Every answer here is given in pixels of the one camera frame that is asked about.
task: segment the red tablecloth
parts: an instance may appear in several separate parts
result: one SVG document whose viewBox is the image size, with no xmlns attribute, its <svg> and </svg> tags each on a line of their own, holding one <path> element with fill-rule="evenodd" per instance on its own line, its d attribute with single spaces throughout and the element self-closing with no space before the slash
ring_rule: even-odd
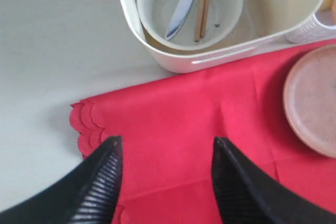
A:
<svg viewBox="0 0 336 224">
<path fill-rule="evenodd" d="M 80 132 L 84 156 L 107 136 L 123 136 L 114 223 L 221 224 L 211 183 L 215 136 L 227 136 L 270 176 L 336 213 L 336 160 L 307 148 L 282 107 L 293 64 L 332 43 L 263 54 L 73 104 L 70 123 Z"/>
</svg>

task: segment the knife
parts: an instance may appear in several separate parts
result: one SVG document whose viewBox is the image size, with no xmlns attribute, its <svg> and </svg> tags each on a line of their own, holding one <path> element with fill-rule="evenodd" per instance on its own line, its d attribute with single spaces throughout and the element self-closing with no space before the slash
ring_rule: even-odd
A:
<svg viewBox="0 0 336 224">
<path fill-rule="evenodd" d="M 193 6 L 194 0 L 179 0 L 166 32 L 166 40 L 171 40 L 182 28 Z"/>
</svg>

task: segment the wooden chopstick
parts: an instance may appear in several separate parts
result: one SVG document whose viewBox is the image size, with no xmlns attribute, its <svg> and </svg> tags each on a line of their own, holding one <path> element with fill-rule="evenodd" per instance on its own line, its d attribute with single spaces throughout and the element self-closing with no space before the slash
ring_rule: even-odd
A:
<svg viewBox="0 0 336 224">
<path fill-rule="evenodd" d="M 205 3 L 204 3 L 204 12 L 203 12 L 203 17 L 202 17 L 202 25 L 201 25 L 201 38 L 205 36 L 205 29 L 206 29 L 206 23 L 208 20 L 210 2 L 211 0 L 205 0 Z"/>
<path fill-rule="evenodd" d="M 201 39 L 201 29 L 202 29 L 202 21 L 204 14 L 204 5 L 205 0 L 199 0 L 198 2 L 198 14 L 196 19 L 196 31 L 195 31 L 195 41 L 198 42 Z"/>
</svg>

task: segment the white bowl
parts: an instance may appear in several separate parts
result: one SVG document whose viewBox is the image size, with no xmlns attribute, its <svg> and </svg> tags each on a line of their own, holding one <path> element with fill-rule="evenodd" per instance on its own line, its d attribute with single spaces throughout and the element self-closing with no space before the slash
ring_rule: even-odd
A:
<svg viewBox="0 0 336 224">
<path fill-rule="evenodd" d="M 139 17 L 146 31 L 158 42 L 178 50 L 200 50 L 210 47 L 225 38 L 236 26 L 243 0 L 211 0 L 206 27 L 206 35 L 195 42 L 198 0 L 179 33 L 170 41 L 165 33 L 179 0 L 136 0 Z"/>
</svg>

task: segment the white countertop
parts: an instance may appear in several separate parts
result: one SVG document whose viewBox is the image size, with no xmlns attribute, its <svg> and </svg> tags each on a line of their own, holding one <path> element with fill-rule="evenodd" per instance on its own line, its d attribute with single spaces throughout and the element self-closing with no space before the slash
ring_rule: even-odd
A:
<svg viewBox="0 0 336 224">
<path fill-rule="evenodd" d="M 0 211 L 81 161 L 71 103 L 171 75 L 119 0 L 0 0 Z"/>
</svg>

